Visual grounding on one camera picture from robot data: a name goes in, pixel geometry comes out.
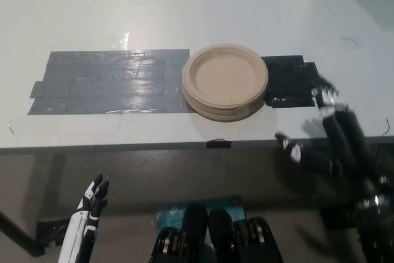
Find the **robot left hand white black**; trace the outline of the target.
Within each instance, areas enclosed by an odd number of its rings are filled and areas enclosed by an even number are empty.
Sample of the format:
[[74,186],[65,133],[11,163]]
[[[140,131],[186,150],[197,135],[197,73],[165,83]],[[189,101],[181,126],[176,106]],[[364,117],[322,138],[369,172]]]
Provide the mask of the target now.
[[99,174],[88,186],[71,216],[59,262],[88,263],[90,261],[102,209],[107,205],[109,181]]

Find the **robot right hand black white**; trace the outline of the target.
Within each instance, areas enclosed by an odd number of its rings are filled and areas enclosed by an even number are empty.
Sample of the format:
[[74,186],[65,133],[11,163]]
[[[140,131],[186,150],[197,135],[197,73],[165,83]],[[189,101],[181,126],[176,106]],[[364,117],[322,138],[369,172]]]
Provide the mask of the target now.
[[356,201],[379,195],[374,162],[355,113],[322,76],[312,81],[312,97],[331,152],[319,152],[277,132],[275,138],[284,154],[298,167],[324,176],[345,177]]

